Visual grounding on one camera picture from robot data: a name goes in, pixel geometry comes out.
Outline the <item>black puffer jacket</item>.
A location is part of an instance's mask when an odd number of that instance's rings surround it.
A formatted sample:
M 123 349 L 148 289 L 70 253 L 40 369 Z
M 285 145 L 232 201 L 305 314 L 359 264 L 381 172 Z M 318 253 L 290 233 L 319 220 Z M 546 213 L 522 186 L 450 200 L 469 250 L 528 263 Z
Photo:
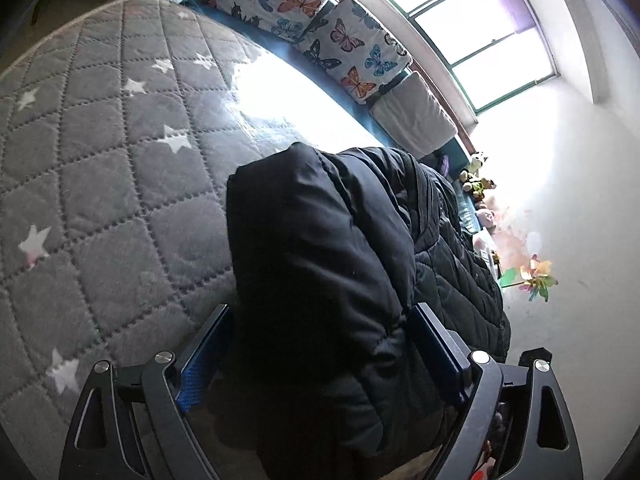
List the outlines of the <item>black puffer jacket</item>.
M 271 479 L 376 479 L 454 423 L 408 335 L 427 304 L 473 349 L 506 358 L 500 288 L 435 170 L 396 148 L 303 143 L 227 185 L 241 377 Z

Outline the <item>colourful paper pinwheel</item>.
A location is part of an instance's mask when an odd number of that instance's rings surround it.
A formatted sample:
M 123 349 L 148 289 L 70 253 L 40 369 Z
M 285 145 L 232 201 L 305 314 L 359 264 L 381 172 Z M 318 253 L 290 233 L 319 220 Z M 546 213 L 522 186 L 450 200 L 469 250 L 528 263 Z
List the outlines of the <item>colourful paper pinwheel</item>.
M 516 287 L 526 292 L 528 301 L 541 298 L 544 302 L 548 302 L 550 289 L 558 286 L 559 281 L 552 274 L 552 262 L 541 260 L 537 254 L 533 254 L 526 266 L 503 271 L 498 284 L 502 289 Z

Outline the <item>plush toys pile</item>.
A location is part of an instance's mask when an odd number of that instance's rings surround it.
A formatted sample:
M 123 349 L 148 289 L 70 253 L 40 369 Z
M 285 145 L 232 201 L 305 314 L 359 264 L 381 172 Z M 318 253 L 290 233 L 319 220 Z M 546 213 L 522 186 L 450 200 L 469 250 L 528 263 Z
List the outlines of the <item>plush toys pile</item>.
M 494 190 L 494 180 L 480 176 L 487 156 L 483 152 L 471 155 L 469 163 L 460 171 L 457 182 L 461 185 L 462 192 L 472 200 L 475 215 L 483 229 L 491 232 L 497 224 L 496 213 L 486 203 L 487 191 Z

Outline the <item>purple doll toy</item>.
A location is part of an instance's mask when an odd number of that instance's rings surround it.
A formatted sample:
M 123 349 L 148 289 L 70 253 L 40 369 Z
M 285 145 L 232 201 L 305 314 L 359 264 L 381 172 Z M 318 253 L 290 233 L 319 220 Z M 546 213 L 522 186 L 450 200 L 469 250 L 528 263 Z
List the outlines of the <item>purple doll toy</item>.
M 443 176 L 447 177 L 450 170 L 450 161 L 449 157 L 446 154 L 443 154 L 439 161 L 438 172 Z

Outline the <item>grey star quilted mattress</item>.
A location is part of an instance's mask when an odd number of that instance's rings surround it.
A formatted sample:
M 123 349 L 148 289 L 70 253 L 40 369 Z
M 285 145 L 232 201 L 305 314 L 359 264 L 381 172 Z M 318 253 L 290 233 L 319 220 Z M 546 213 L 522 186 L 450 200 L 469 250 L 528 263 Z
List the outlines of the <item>grey star quilted mattress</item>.
M 234 279 L 226 184 L 304 142 L 375 136 L 247 36 L 165 0 L 116 0 L 1 77 L 1 426 L 58 474 L 92 364 L 174 350 Z

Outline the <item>plain white pillow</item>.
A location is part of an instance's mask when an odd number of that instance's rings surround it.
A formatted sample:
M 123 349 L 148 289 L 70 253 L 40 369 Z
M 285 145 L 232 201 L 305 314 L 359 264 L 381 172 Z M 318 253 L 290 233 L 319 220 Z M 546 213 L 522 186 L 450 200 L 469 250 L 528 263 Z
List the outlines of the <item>plain white pillow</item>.
M 370 114 L 415 158 L 439 150 L 458 133 L 457 125 L 417 72 L 378 98 Z

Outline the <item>blue bed sheet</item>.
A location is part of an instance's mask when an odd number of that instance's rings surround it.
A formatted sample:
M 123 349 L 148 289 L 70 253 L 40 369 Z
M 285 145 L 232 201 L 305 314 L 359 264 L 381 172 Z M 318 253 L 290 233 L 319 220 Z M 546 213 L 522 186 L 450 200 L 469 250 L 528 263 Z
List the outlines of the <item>blue bed sheet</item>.
M 370 133 L 439 170 L 465 229 L 482 228 L 461 177 L 471 160 L 444 100 L 358 0 L 170 0 L 254 40 L 318 84 Z

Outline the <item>green framed window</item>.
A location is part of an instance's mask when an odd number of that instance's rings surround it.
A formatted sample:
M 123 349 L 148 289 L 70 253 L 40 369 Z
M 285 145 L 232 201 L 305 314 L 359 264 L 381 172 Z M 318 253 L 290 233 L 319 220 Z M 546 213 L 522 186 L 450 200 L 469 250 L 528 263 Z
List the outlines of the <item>green framed window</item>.
M 425 39 L 476 114 L 558 71 L 527 0 L 387 0 Z

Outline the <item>right butterfly pillow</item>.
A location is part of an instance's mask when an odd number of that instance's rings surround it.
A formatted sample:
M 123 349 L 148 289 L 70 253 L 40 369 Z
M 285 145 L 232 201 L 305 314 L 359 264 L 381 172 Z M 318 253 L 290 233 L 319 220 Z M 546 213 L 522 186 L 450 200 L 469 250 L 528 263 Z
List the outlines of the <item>right butterfly pillow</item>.
M 411 63 L 405 47 L 357 0 L 341 0 L 306 32 L 299 50 L 363 104 Z

